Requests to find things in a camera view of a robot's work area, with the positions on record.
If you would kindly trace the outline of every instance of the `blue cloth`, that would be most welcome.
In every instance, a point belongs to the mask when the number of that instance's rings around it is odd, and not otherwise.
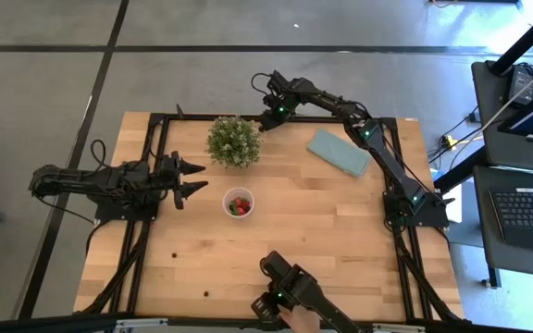
[[[360,177],[366,171],[371,155],[330,132],[319,129],[307,148],[344,172]]]

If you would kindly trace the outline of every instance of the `green plant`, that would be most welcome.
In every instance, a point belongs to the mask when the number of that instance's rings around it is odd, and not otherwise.
[[[260,137],[253,121],[219,117],[207,137],[211,160],[225,167],[248,167],[258,161]]]

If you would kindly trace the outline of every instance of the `strawberry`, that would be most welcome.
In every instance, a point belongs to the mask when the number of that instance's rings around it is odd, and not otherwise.
[[[242,198],[242,208],[246,211],[250,208],[250,202],[247,199]]]

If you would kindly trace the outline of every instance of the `wooden table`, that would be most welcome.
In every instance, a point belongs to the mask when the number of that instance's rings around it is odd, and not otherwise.
[[[113,166],[141,156],[149,115],[125,114]],[[255,318],[250,303],[269,281],[258,262],[277,250],[314,275],[353,320],[403,321],[393,240],[382,224],[381,169],[371,163],[356,179],[306,148],[317,129],[349,142],[342,125],[288,123],[264,133],[260,161],[244,170],[211,164],[205,152],[211,125],[170,121],[166,152],[178,150],[188,162],[206,166],[183,180],[209,185],[185,202],[184,210],[175,209],[171,194],[161,203],[150,231],[137,315]],[[405,162],[431,188],[420,124],[401,118],[398,129]],[[255,198],[253,214],[243,220],[227,217],[221,206],[224,193],[237,186]],[[125,226],[111,221],[93,236],[75,310],[89,305],[115,273]],[[432,228],[417,232],[429,282],[463,316],[445,239]],[[126,307],[129,285],[127,277],[119,309]],[[422,317],[412,277],[410,285],[415,313]]]

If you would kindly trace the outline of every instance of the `white cable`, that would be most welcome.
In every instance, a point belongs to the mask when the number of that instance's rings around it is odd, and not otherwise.
[[[522,90],[520,90],[519,92],[517,92],[515,94],[514,97],[510,98],[509,101],[507,101],[507,103],[505,103],[505,105],[499,110],[497,111],[497,113],[495,114],[495,116],[493,116],[491,119],[489,119],[489,121],[487,121],[487,123],[485,124],[485,126],[481,127],[480,129],[477,129],[474,131],[474,133],[476,132],[482,132],[483,130],[485,130],[500,114],[501,112],[503,112],[507,106],[509,106],[509,104],[511,104],[515,98],[517,98],[520,94],[522,94],[527,88],[531,87],[533,85],[533,80],[530,81],[524,88],[522,88]],[[458,156],[460,155],[460,153],[468,146],[468,144],[470,144],[472,141],[474,141],[475,139],[478,138],[478,134],[475,135],[469,142],[465,143],[464,147],[462,147],[458,153],[456,153],[456,155],[453,157],[453,160],[452,160],[452,163],[450,164],[450,170],[452,170],[453,168],[453,163],[455,162],[455,160],[458,158]]]
[[[435,7],[437,8],[445,8],[446,6],[450,6],[451,4],[447,4],[447,5],[440,5],[437,3],[436,0],[431,0],[431,2],[433,3],[433,5],[435,5]]]

